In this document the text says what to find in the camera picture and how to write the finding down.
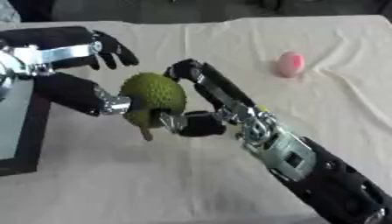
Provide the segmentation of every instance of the table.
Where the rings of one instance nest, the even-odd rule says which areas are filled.
[[[60,24],[2,24],[4,29]],[[79,23],[118,37],[137,67],[67,72],[116,93],[138,72],[208,61],[297,133],[323,144],[392,193],[392,29],[380,16],[245,18],[218,24]],[[281,79],[273,60],[307,58]],[[191,85],[188,109],[211,109]],[[0,178],[0,216],[31,223],[322,223],[230,135],[146,143],[120,116],[53,106],[38,171]]]

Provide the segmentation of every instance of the white tablecloth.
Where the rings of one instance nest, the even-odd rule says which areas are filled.
[[[392,29],[385,18],[82,24],[118,37],[141,65],[69,73],[117,93],[140,71],[160,73],[191,57],[207,61],[297,133],[392,193]],[[271,61],[286,51],[307,59],[296,79],[271,71]],[[211,108],[185,87],[189,110]],[[1,223],[318,223],[310,220],[310,208],[240,149],[231,131],[196,139],[164,129],[154,134],[146,143],[120,116],[93,118],[54,106],[38,172],[0,178]]]

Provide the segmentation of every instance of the robotic arm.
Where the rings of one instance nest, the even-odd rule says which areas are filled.
[[[118,115],[142,109],[137,96],[112,95],[91,80],[56,69],[91,66],[96,56],[115,69],[113,55],[125,65],[137,65],[135,55],[115,38],[83,27],[57,27],[0,32],[0,99],[12,84],[34,80],[34,91],[91,116]],[[311,139],[297,136],[268,110],[258,108],[235,84],[213,66],[193,59],[170,66],[165,76],[189,80],[209,101],[214,112],[193,111],[160,120],[183,137],[221,135],[226,124],[241,127],[241,146],[284,186],[333,224],[390,224],[392,198],[352,166]]]
[[[242,148],[327,221],[392,223],[392,198],[380,187],[308,137],[295,135],[211,65],[188,59],[169,67],[165,75],[193,82],[213,104],[215,112],[210,115],[221,123],[240,125],[236,137]],[[185,127],[181,117],[162,114],[161,120],[173,133]]]

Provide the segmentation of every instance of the spiky green fruit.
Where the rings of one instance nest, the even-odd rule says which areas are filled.
[[[181,115],[186,108],[186,93],[174,80],[156,73],[139,73],[127,79],[120,95],[138,95],[144,100],[144,109],[133,110],[123,117],[140,128],[144,138],[152,140],[149,129],[162,127],[161,109],[171,115]]]

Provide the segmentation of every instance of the pink ball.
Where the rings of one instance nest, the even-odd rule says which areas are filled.
[[[304,56],[296,52],[284,53],[277,62],[277,68],[285,78],[296,77],[304,70],[304,67]]]

